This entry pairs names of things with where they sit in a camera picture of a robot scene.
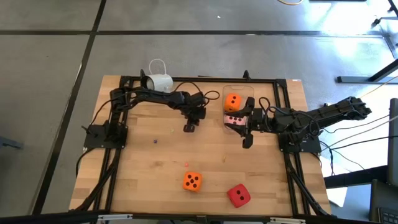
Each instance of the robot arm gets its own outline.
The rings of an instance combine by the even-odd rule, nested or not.
[[[270,118],[264,111],[271,111],[274,117]],[[252,145],[251,131],[285,134],[290,145],[299,146],[310,136],[318,136],[320,130],[342,120],[362,120],[372,111],[365,107],[359,98],[348,97],[340,102],[308,112],[295,111],[291,108],[264,108],[254,107],[254,98],[249,97],[245,107],[226,115],[242,118],[247,116],[244,126],[226,123],[225,125],[244,137],[243,147]]]
[[[189,94],[186,91],[173,91],[164,93],[161,91],[148,90],[143,87],[116,88],[110,92],[111,111],[109,119],[103,125],[89,125],[86,130],[85,147],[123,148],[127,138],[127,126],[120,123],[121,116],[140,102],[160,103],[167,105],[173,110],[180,110],[187,118],[187,124],[183,130],[192,133],[199,120],[206,116],[206,99],[199,91]]]

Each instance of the wooden tabletop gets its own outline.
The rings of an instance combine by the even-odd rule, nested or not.
[[[104,76],[95,111],[109,99],[119,85],[120,76]],[[222,92],[230,83],[197,83],[202,92],[216,90],[218,100],[206,106],[206,118],[194,133],[182,131],[187,120],[178,110],[165,105],[140,103],[129,111],[129,132],[122,150],[112,201],[112,212],[194,213],[208,215],[292,214],[282,153],[275,134],[253,132],[254,144],[242,148],[242,139],[225,130],[222,117]],[[272,85],[250,83],[255,99],[266,96],[275,105]],[[287,80],[291,106],[307,110],[300,80]],[[191,94],[198,90],[184,84],[179,90]],[[98,115],[95,124],[108,118],[110,105]],[[70,208],[79,206],[98,181],[104,149],[95,149],[81,161]],[[301,153],[305,183],[324,210],[330,212],[325,183],[317,158]],[[182,189],[184,173],[199,172],[203,183],[199,193]],[[251,201],[234,208],[226,192],[244,184]],[[299,211],[300,191],[295,186]],[[104,207],[107,186],[101,199]]]

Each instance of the gray floor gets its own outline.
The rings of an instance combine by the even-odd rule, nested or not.
[[[393,36],[389,27],[394,21],[371,27],[375,14],[388,9],[385,2],[304,1],[293,7],[276,0],[108,1],[100,30],[318,30],[349,37],[97,36],[44,212],[68,209],[75,162],[85,137],[80,126],[90,122],[103,75],[138,75],[141,68],[147,71],[153,58],[164,59],[168,73],[175,77],[241,77],[247,69],[255,78],[303,80],[308,107],[314,109],[375,88],[337,84],[337,76],[372,75],[394,60],[381,36],[355,36],[380,27]],[[0,1],[0,34],[4,29],[91,30],[99,4],[100,0]],[[87,40],[87,35],[0,35],[0,136],[25,144],[21,151],[0,149],[0,217],[30,212]],[[397,92],[393,85],[383,89],[383,100],[367,102],[374,111],[369,119],[383,115],[386,100]],[[322,138],[333,142],[341,135]],[[367,148],[366,154],[360,149],[341,152],[368,167],[375,165],[369,158],[377,154],[381,156],[376,164],[385,162],[385,152],[376,147]],[[358,169],[338,156],[335,162],[348,170]]]

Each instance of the wire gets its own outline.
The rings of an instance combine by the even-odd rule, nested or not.
[[[217,96],[216,98],[209,98],[209,97],[206,96],[206,95],[209,94],[209,93],[217,93],[218,96]],[[219,93],[218,91],[216,91],[216,90],[210,90],[210,91],[208,91],[207,93],[205,93],[204,96],[205,96],[205,98],[206,98],[207,100],[218,100],[218,98],[220,97],[220,93]]]
[[[178,90],[178,88],[180,88],[180,86],[182,86],[183,84],[186,84],[186,83],[191,83],[192,85],[194,85],[194,86],[198,89],[199,92],[201,92],[199,86],[196,85],[196,84],[194,84],[193,82],[181,82],[180,84],[177,85],[177,87],[175,87],[174,91],[171,92],[171,93],[174,93],[175,91]]]
[[[267,101],[267,103],[268,103],[267,109],[271,107],[271,103],[269,102],[268,98],[266,98],[266,97],[260,97],[260,98],[259,98],[259,104],[260,104],[262,110],[265,112],[266,109],[264,109],[264,107],[263,107],[263,105],[262,105],[262,103],[261,103],[261,100],[262,100],[262,99],[265,99],[265,100]]]
[[[336,129],[336,130],[334,130],[334,131],[332,131],[332,132],[326,130],[326,128],[323,128],[323,130],[325,130],[325,131],[326,131],[327,133],[329,133],[329,134],[333,134],[333,133],[335,133],[335,132],[338,131],[338,130],[351,129],[351,128],[358,128],[358,127],[361,127],[361,126],[365,126],[365,125],[371,124],[371,123],[373,123],[373,122],[379,121],[379,120],[381,120],[381,119],[383,119],[383,118],[386,118],[386,117],[388,117],[388,116],[389,116],[389,115],[385,115],[384,117],[375,119],[374,121],[371,121],[371,122],[369,122],[369,123],[361,124],[361,125],[358,125],[358,126],[353,126],[353,127],[350,127],[350,128],[338,128],[338,129]]]
[[[282,111],[280,108],[278,108],[278,107],[275,107],[275,106],[270,106],[269,107],[270,109],[275,109],[275,111],[278,111],[278,112],[280,112],[280,113],[282,113],[282,114],[284,114],[284,115],[292,115],[292,113],[288,113],[288,112],[285,112],[285,111]]]
[[[209,98],[209,97],[206,96],[209,93],[217,93],[218,96],[216,98]],[[218,91],[216,91],[216,90],[210,90],[207,93],[205,93],[203,96],[205,97],[205,99],[207,99],[207,102],[203,105],[203,106],[206,106],[207,104],[210,103],[210,100],[217,100],[220,97],[220,93]]]
[[[91,128],[91,126],[93,125],[94,121],[97,119],[98,114],[100,113],[100,111],[102,110],[102,108],[103,108],[106,104],[108,104],[110,101],[114,101],[114,100],[116,100],[116,99],[118,99],[118,98],[120,98],[120,97],[122,97],[122,96],[126,96],[127,94],[133,93],[133,92],[134,92],[134,91],[128,91],[128,92],[123,93],[123,94],[120,95],[120,96],[117,96],[117,97],[115,97],[115,98],[112,98],[112,99],[110,99],[110,100],[105,101],[105,103],[103,103],[103,104],[100,106],[100,108],[98,109],[98,111],[95,113],[94,118],[93,118],[93,120],[91,121],[91,123],[87,126],[87,131],[90,130],[90,128]]]
[[[378,128],[378,127],[382,126],[383,124],[389,123],[389,122],[391,122],[391,121],[393,121],[393,120],[395,120],[395,119],[397,119],[397,118],[398,118],[398,115],[395,116],[395,117],[393,117],[393,118],[391,118],[390,120],[388,120],[388,121],[382,123],[382,124],[379,124],[379,125],[377,125],[377,126],[371,128],[371,129],[368,129],[368,130],[366,130],[366,131],[360,132],[360,133],[358,133],[358,134],[354,134],[354,135],[352,135],[352,136],[348,136],[347,138],[343,138],[342,140],[339,140],[339,141],[337,141],[337,142],[331,144],[330,146],[334,146],[335,144],[337,144],[337,143],[339,143],[339,142],[341,142],[341,141],[344,141],[344,140],[347,140],[347,139],[352,138],[352,137],[354,137],[354,136],[357,136],[357,135],[366,133],[366,132],[368,132],[368,131],[372,131],[373,129]]]
[[[303,111],[294,111],[294,113],[301,114],[301,115],[303,115],[303,116],[306,116],[306,117],[310,118],[310,119],[312,120],[312,122],[315,124],[315,126],[317,127],[317,132],[316,132],[316,134],[314,134],[313,131],[312,131],[312,124],[309,123],[308,126],[309,126],[309,130],[310,130],[310,134],[311,134],[312,136],[319,136],[319,134],[321,133],[321,130],[320,130],[319,124],[318,124],[318,122],[315,120],[315,118],[311,117],[310,115],[306,114],[306,113],[303,112]]]
[[[285,2],[285,1],[282,1],[282,0],[278,0],[278,1],[283,3],[283,4],[286,4],[288,6],[296,6],[296,5],[301,4],[303,2],[303,0],[300,0],[299,2]]]
[[[326,146],[329,149],[329,153],[330,153],[330,168],[331,168],[331,175],[336,175],[335,174],[335,170],[333,167],[333,153],[331,148],[328,146],[328,144],[324,143],[323,141],[319,141],[320,143],[322,143],[324,146]]]
[[[77,160],[77,162],[76,162],[76,177],[77,177],[77,174],[79,173],[79,165],[80,165],[81,159],[82,159],[85,155],[87,155],[89,152],[91,152],[93,149],[94,149],[94,148],[89,148],[89,149],[87,149],[87,150],[79,157],[79,159]]]
[[[360,98],[362,98],[362,97],[364,97],[364,96],[366,96],[366,95],[368,95],[368,94],[370,94],[370,93],[376,91],[378,88],[380,88],[380,87],[386,85],[387,83],[393,81],[393,80],[396,79],[396,78],[398,78],[398,75],[397,75],[396,77],[394,77],[394,78],[391,78],[390,80],[388,80],[387,82],[383,83],[382,85],[380,85],[379,87],[375,88],[374,90],[372,90],[372,91],[370,91],[370,92],[368,92],[368,93],[365,93],[365,94],[362,95]]]
[[[150,65],[152,64],[152,62],[154,62],[154,61],[156,61],[156,60],[163,62],[163,66],[164,66],[164,75],[167,74],[167,72],[166,72],[166,63],[164,63],[164,61],[163,61],[162,59],[159,59],[159,58],[155,58],[155,59],[153,59],[153,60],[151,60],[151,61],[149,62],[149,72],[150,72],[150,74],[153,75],[153,74],[152,74],[152,71],[150,70]]]
[[[386,138],[396,138],[396,137],[398,137],[398,136],[386,136],[386,137],[369,139],[369,140],[360,141],[360,142],[354,142],[354,143],[351,143],[351,144],[348,144],[348,145],[345,145],[345,146],[340,146],[340,147],[333,148],[332,150],[342,149],[344,147],[352,146],[352,145],[355,145],[355,144],[361,144],[361,143],[365,143],[365,142],[377,141],[377,140],[386,139]]]
[[[348,159],[347,157],[343,156],[342,153],[340,153],[340,152],[338,152],[338,151],[334,151],[334,152],[337,153],[337,154],[339,154],[339,155],[341,155],[344,159],[346,159],[346,160],[348,160],[348,161],[350,161],[350,162],[352,162],[352,163],[355,163],[356,165],[360,166],[360,167],[362,168],[362,170],[366,170],[363,166],[361,166],[361,164],[359,164],[359,163],[357,163],[357,162],[355,162],[355,161],[352,161],[351,159]]]
[[[323,145],[325,145],[326,147],[328,147],[329,148],[329,150],[334,150],[334,149],[331,149],[326,143],[324,143],[323,141],[319,141],[320,143],[322,143]],[[355,164],[357,164],[358,166],[360,166],[363,170],[366,170],[363,166],[361,166],[361,164],[359,164],[359,163],[357,163],[357,162],[355,162],[355,161],[352,161],[351,159],[348,159],[347,157],[345,157],[345,156],[343,156],[342,155],[342,153],[340,153],[340,152],[338,152],[338,151],[335,151],[337,154],[339,154],[339,155],[341,155],[344,159],[346,159],[346,160],[348,160],[348,161],[350,161],[350,162],[352,162],[352,163],[355,163]]]

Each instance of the orange die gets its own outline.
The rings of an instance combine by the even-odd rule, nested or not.
[[[185,190],[191,190],[198,192],[201,186],[201,174],[197,172],[186,172],[184,177],[184,183],[182,188]]]
[[[226,112],[238,111],[241,106],[242,97],[238,94],[230,93],[226,96],[224,110]]]

